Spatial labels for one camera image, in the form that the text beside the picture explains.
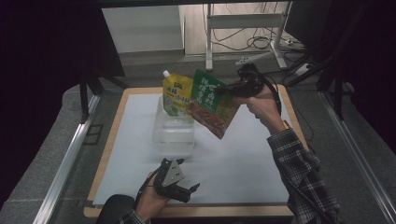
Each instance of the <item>hand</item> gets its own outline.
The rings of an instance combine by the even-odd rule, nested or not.
[[[153,217],[157,216],[161,210],[168,204],[168,198],[164,198],[157,194],[153,186],[155,176],[150,179],[148,186],[144,189],[142,196],[136,207],[136,213],[148,222]]]
[[[234,97],[233,100],[239,105],[247,105],[248,110],[260,119],[270,134],[286,130],[283,120],[277,112],[274,95],[268,87],[264,86],[262,91],[255,96]]]

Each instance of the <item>checkered sleeve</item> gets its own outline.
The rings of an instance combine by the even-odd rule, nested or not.
[[[298,223],[326,223],[319,213],[297,195],[288,178],[305,196],[315,203],[334,223],[344,223],[338,216],[339,204],[330,194],[318,174],[320,161],[298,139],[293,129],[273,134],[268,139],[273,150],[274,160],[281,173],[282,181],[289,192],[288,207],[296,216]]]
[[[146,224],[134,210],[131,210],[127,215],[120,217],[117,224]]]

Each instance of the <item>person's left hand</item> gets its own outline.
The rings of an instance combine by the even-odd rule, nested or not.
[[[155,176],[150,179],[148,186],[143,190],[142,196],[136,207],[136,213],[145,221],[148,222],[153,217],[157,216],[161,210],[168,204],[168,198],[164,198],[157,194],[153,186]]]

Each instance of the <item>white wall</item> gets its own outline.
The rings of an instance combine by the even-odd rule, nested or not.
[[[103,8],[118,53],[183,49],[179,6]]]

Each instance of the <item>yellow package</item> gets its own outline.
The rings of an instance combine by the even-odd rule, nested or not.
[[[190,102],[192,78],[163,72],[163,109],[169,116],[188,116],[186,107]]]

